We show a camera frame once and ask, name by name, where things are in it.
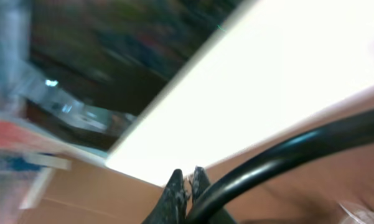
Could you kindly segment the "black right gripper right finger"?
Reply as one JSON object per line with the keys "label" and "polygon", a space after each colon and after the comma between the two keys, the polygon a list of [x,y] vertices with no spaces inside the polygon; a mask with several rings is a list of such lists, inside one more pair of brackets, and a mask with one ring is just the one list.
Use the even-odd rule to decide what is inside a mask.
{"label": "black right gripper right finger", "polygon": [[[205,190],[211,186],[211,182],[205,169],[199,166],[195,168],[192,180],[189,182],[192,187],[192,205],[194,206]],[[226,209],[221,208],[217,213],[212,215],[205,224],[236,224],[236,221]]]}

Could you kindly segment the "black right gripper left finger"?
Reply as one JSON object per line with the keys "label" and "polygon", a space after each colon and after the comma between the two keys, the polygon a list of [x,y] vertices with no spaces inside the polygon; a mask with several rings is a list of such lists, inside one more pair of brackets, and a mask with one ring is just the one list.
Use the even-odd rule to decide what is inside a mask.
{"label": "black right gripper left finger", "polygon": [[164,187],[156,206],[142,224],[183,224],[186,208],[187,192],[183,173],[180,169],[176,169]]}

